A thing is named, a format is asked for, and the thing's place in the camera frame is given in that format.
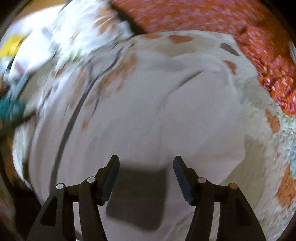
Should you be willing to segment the pale pink floral cardigan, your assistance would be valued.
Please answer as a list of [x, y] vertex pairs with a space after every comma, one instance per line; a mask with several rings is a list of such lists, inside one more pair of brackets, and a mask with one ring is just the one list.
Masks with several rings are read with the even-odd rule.
[[29, 180], [44, 203], [58, 183], [120, 170], [100, 209], [109, 240], [184, 240], [194, 209], [173, 171], [181, 156], [219, 184], [242, 162], [234, 81], [243, 56], [222, 44], [186, 54], [125, 44], [71, 67], [45, 90], [31, 123]]

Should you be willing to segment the yellow plastic bag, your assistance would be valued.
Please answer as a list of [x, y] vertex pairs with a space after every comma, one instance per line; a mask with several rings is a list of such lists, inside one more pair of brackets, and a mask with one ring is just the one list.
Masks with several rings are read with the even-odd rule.
[[0, 57], [14, 57], [19, 50], [25, 35], [11, 35], [2, 45]]

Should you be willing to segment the orange floral bed sheet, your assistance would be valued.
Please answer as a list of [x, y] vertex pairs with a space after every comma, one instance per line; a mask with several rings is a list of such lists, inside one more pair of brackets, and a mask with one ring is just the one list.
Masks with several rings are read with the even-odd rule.
[[295, 116], [295, 63], [289, 52], [290, 37], [282, 24], [269, 16], [244, 25], [234, 37], [257, 69], [260, 85], [285, 114]]

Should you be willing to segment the patchwork heart quilt bedspread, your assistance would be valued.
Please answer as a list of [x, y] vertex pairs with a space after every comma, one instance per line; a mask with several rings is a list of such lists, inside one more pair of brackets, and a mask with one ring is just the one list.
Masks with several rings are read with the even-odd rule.
[[244, 135], [245, 156], [219, 184], [238, 184], [254, 210], [265, 238], [277, 240], [295, 212], [295, 200], [287, 198], [291, 194], [291, 189], [283, 186], [284, 181], [290, 179], [288, 164], [295, 158], [295, 119], [281, 112], [278, 104], [260, 86], [255, 67], [239, 51], [234, 39], [226, 34], [180, 31], [136, 36], [102, 46], [68, 64], [60, 74], [54, 72], [55, 60], [41, 67], [21, 96], [27, 103], [26, 112], [33, 112], [34, 116], [17, 128], [14, 134], [12, 157], [18, 176], [26, 186], [32, 188], [28, 162], [30, 130], [32, 121], [37, 118], [37, 109], [44, 91], [60, 76], [68, 73], [71, 67], [85, 64], [98, 52], [125, 44], [147, 45], [150, 48], [159, 48], [163, 53], [178, 55], [210, 50], [222, 44], [230, 53], [243, 56], [234, 84], [239, 92], [242, 107], [238, 125]]

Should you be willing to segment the teal plastic basket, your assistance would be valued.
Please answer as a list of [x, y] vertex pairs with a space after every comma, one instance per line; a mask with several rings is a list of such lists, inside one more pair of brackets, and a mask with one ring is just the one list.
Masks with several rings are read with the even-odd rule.
[[25, 104], [9, 99], [8, 97], [1, 98], [1, 126], [9, 126], [14, 121], [19, 121], [23, 117], [25, 111]]

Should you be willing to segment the white floral pillow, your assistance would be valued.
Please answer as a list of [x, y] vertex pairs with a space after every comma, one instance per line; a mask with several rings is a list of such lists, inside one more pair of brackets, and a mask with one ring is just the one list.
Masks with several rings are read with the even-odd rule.
[[13, 23], [4, 41], [22, 36], [12, 58], [2, 62], [4, 80], [17, 82], [57, 55], [60, 67], [68, 60], [88, 55], [117, 40], [132, 36], [127, 21], [121, 21], [109, 1], [71, 1], [30, 14]]

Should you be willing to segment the orange floral pillow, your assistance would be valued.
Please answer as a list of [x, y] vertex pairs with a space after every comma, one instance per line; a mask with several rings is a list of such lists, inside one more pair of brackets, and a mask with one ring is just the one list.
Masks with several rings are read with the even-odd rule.
[[111, 1], [147, 32], [203, 30], [234, 34], [262, 18], [259, 1]]

